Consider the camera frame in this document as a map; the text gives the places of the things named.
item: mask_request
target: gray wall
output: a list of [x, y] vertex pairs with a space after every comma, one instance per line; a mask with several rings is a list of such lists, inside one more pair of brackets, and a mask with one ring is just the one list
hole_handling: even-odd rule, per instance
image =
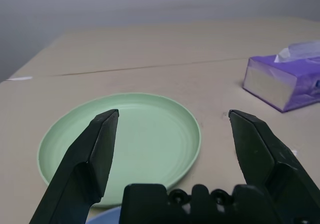
[[320, 0], [0, 0], [0, 81], [70, 28], [255, 16], [320, 20]]

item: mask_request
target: blue plate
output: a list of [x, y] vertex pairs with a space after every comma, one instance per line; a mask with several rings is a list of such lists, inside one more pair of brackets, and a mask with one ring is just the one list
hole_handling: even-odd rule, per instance
[[99, 215], [91, 218], [87, 224], [118, 224], [120, 218], [121, 207], [106, 210]]

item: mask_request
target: green plate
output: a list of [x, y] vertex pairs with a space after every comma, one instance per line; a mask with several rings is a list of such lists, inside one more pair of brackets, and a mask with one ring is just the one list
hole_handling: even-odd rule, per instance
[[68, 147], [97, 114], [110, 109], [119, 109], [114, 156], [104, 197], [95, 206], [121, 204], [124, 188], [132, 183], [170, 188], [195, 162], [201, 133], [185, 107], [163, 96], [122, 93], [80, 105], [50, 128], [37, 154], [47, 185]]

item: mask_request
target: purple tissue box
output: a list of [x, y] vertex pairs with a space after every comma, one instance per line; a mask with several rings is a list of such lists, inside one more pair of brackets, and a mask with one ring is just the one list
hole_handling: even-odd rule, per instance
[[282, 113], [320, 102], [320, 57], [290, 62], [275, 58], [251, 57], [243, 88]]

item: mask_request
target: beige table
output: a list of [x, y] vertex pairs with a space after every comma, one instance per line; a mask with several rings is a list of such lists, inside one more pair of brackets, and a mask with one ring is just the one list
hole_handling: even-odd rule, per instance
[[[26, 223], [46, 185], [36, 162], [48, 128], [75, 106], [118, 92], [146, 92], [173, 98], [197, 118], [203, 136], [198, 160], [178, 183], [191, 191], [202, 183], [231, 192], [245, 183], [237, 162], [231, 125], [224, 115], [238, 109], [265, 120], [320, 187], [320, 105], [281, 114], [240, 87], [245, 60], [5, 81], [0, 85], [1, 207], [3, 223]], [[99, 211], [94, 210], [90, 216]]]
[[[1, 222], [28, 223], [39, 204], [46, 185], [38, 173], [37, 149], [50, 126], [77, 105], [119, 92], [167, 96], [195, 115], [203, 137], [200, 155], [177, 184], [187, 192], [198, 183], [231, 192], [245, 182], [225, 116], [229, 109], [265, 120], [297, 150], [297, 158], [320, 187], [320, 105], [281, 114], [240, 87], [247, 56], [273, 54], [288, 43], [319, 38], [318, 29], [317, 22], [267, 18], [61, 37], [15, 74], [33, 79], [0, 84]], [[93, 209], [89, 216], [100, 211]]]
[[100, 28], [63, 35], [13, 77], [247, 59], [314, 39], [320, 22], [293, 17]]

